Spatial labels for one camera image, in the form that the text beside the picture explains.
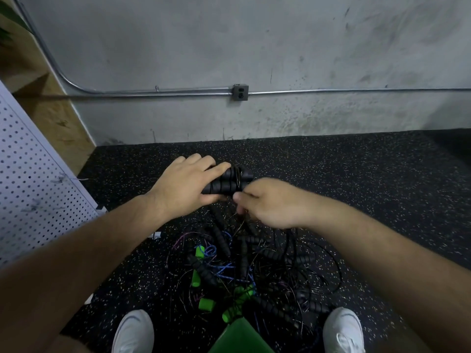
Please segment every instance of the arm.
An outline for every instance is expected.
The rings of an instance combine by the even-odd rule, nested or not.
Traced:
[[[43,352],[87,297],[153,231],[213,203],[204,186],[230,167],[179,157],[153,188],[32,251],[0,273],[0,342],[5,352]]]
[[[471,272],[333,199],[263,178],[234,195],[238,212],[319,233],[389,300],[430,348],[471,351]]]

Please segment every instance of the forearm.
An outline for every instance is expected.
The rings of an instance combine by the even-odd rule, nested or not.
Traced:
[[[470,350],[470,271],[346,204],[321,198],[321,206],[313,203],[317,214],[309,227],[334,245],[431,348]]]
[[[149,200],[136,197],[0,273],[5,351],[44,351],[98,285],[164,223]]]

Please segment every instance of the pegboard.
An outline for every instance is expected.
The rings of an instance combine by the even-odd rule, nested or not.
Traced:
[[[98,216],[97,203],[0,82],[0,267]]]

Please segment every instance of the person's left hand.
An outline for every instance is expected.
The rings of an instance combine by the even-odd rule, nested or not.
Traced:
[[[145,196],[151,198],[166,221],[223,200],[225,196],[222,195],[201,194],[206,184],[231,167],[230,163],[222,162],[218,166],[209,168],[215,164],[211,156],[201,158],[197,153],[187,159],[183,156],[178,157]]]

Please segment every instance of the person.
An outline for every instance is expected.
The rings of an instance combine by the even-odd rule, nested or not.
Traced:
[[[58,337],[98,285],[156,228],[214,203],[206,184],[230,167],[212,157],[179,157],[150,191],[33,250],[0,272],[0,344],[9,353],[67,348]],[[233,196],[239,214],[275,228],[308,228],[322,235],[402,315],[429,348],[471,352],[471,273],[358,210],[273,178],[258,179]],[[329,316],[326,352],[364,350],[361,324],[350,310]],[[129,313],[114,352],[152,350],[144,311]]]

